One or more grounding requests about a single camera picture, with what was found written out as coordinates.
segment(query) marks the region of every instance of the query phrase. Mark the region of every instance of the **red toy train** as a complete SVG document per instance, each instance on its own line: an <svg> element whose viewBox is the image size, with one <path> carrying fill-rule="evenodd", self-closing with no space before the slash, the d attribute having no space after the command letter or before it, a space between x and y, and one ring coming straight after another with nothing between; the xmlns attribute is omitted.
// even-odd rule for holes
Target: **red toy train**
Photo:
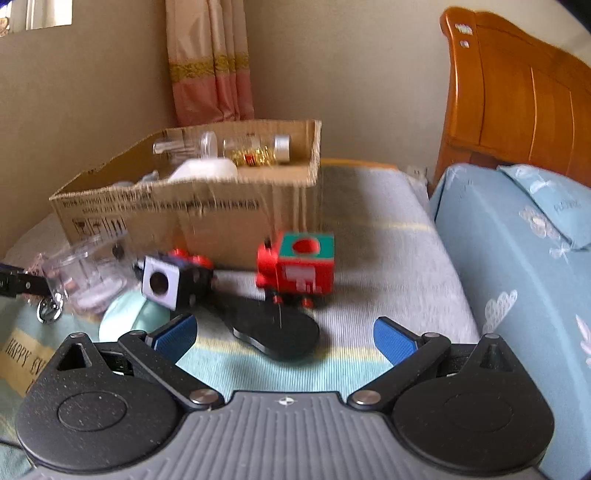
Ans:
<svg viewBox="0 0 591 480"><path fill-rule="evenodd" d="M258 249L256 286L282 303L287 297L305 308L314 298L332 292L335 279L335 238L325 233L286 232Z"/></svg>

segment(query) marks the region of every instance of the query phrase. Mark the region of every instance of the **bed sheet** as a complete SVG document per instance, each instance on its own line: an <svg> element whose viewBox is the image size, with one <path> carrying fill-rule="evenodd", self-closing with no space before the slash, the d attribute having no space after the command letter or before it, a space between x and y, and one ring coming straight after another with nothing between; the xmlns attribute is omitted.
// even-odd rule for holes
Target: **bed sheet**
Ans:
<svg viewBox="0 0 591 480"><path fill-rule="evenodd" d="M478 341L460 281L423 207L426 188L399 171L372 168L323 167L322 182L323 223L335 234L336 274L327 306L313 312L322 331L320 345L305 361L273 362L237 341L220 321L197 312L197 342L178 364L226 399L233 390L338 391L346 398L391 368L373 342L373 324L381 315L418 333L436 331L455 342ZM53 231L54 223L47 227ZM26 265L38 249L47 247L38 241L43 235L39 229L27 235L11 250L7 263ZM23 253L26 246L32 251ZM219 272L216 288L261 295L251 272ZM41 325L23 301L0 299L0 315L4 350L15 336L20 343L42 344L30 349L35 353L28 362L23 360L28 368L33 355L47 355L72 331L86 331L96 339L97 324L65 316ZM31 375L10 355L4 353L0 360L3 378L10 380L0 380L6 398L0 403L0 433L14 439L19 394ZM24 383L18 383L19 378L25 378ZM6 464L0 456L0 465Z"/></svg>
<svg viewBox="0 0 591 480"><path fill-rule="evenodd" d="M591 469L591 252L571 251L500 171L448 168L431 207L480 332L508 342L552 408L542 470L579 480Z"/></svg>

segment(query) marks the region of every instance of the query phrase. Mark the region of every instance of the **white cube face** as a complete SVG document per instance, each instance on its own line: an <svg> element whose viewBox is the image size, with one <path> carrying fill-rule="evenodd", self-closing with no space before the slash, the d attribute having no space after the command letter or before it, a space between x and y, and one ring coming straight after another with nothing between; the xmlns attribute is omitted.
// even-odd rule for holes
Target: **white cube face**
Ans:
<svg viewBox="0 0 591 480"><path fill-rule="evenodd" d="M177 307L179 269L176 265L146 257L144 261L144 278L142 294L170 310Z"/></svg>

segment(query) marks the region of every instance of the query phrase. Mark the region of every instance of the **bed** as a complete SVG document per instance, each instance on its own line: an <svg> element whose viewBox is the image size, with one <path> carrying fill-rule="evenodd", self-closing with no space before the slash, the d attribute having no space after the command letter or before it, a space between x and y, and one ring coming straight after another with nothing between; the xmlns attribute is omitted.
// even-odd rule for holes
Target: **bed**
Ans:
<svg viewBox="0 0 591 480"><path fill-rule="evenodd" d="M374 321L382 315L415 332L440 332L454 342L479 340L459 279L425 210L424 185L393 169L350 165L322 162L323 223L335 233L337 270L330 301L313 312L322 334L311 358L271 361L238 342L220 321L197 312L197 342L178 364L226 399L234 390L339 391L346 398L391 368L374 346ZM51 215L22 237L4 262L25 266L38 251L57 251L64 243ZM262 295L252 272L219 273L216 288ZM23 299L0 298L0 317L0 437L14 441L15 411L37 373L31 360L49 359L71 332L85 331L96 340L98 324L65 314L42 325ZM15 341L32 352L28 359L7 354L15 351ZM0 446L0 479L27 468L22 452Z"/></svg>
<svg viewBox="0 0 591 480"><path fill-rule="evenodd" d="M591 69L488 13L449 8L450 86L431 198L480 333L502 335L546 396L541 468L591 470L591 252L571 251L499 165L591 186Z"/></svg>

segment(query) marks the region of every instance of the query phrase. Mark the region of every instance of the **cardboard box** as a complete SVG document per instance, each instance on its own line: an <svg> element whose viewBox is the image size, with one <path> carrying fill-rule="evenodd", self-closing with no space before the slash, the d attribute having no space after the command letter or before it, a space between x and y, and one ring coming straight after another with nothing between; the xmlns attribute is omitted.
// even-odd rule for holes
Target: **cardboard box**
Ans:
<svg viewBox="0 0 591 480"><path fill-rule="evenodd" d="M50 202L70 243L127 231L138 253L184 248L219 266L253 269L256 249L266 237L320 227L320 126L314 120L259 120L168 129L79 174ZM153 170L167 177L174 166L166 154L152 153L153 143L205 131L214 131L220 143L244 134L290 135L290 163L241 167L237 180L111 186L137 182Z"/></svg>

